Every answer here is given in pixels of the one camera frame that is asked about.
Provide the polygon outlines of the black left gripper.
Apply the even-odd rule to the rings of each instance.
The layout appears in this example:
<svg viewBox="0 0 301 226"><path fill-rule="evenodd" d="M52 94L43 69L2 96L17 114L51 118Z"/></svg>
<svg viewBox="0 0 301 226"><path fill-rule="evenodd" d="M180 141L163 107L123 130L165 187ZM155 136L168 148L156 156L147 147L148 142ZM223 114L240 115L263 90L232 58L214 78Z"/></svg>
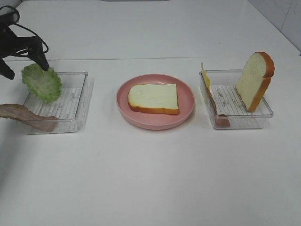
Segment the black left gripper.
<svg viewBox="0 0 301 226"><path fill-rule="evenodd" d="M40 47L40 38L34 36L18 37L11 29L10 25L17 25L29 31L29 29L16 24L19 20L19 13L10 11L0 16L0 55L1 57L27 57L37 63L44 71L49 70L44 51ZM14 71L0 59L0 74L9 80L15 77Z"/></svg>

